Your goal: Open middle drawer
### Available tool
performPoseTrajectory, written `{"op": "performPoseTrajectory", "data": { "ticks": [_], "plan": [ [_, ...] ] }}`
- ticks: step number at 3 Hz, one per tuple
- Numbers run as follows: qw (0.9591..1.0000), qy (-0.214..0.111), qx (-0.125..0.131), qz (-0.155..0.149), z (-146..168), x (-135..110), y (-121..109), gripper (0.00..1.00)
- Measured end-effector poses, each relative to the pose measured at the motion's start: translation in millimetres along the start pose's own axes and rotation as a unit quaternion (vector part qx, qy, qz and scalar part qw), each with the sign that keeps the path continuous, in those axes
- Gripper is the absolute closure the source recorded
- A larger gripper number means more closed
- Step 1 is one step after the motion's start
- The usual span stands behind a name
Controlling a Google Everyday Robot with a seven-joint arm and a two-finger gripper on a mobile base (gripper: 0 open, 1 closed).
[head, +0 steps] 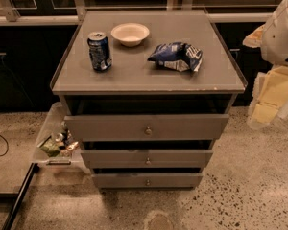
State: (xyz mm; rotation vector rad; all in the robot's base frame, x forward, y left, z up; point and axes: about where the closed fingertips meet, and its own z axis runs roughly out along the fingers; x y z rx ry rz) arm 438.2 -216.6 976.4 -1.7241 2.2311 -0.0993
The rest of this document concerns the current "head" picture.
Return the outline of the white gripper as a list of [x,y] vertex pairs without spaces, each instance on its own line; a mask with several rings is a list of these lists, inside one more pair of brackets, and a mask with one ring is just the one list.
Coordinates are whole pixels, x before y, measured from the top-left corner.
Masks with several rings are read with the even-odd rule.
[[288,116],[288,67],[274,66],[255,78],[247,124],[252,129],[269,125],[276,117]]

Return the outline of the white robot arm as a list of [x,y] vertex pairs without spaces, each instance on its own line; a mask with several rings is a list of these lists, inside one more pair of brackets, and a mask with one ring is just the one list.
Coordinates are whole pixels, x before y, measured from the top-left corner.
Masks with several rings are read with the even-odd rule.
[[266,23],[245,37],[243,44],[259,48],[262,58],[272,64],[266,74],[255,78],[248,125],[261,129],[278,116],[288,115],[288,0],[282,0]]

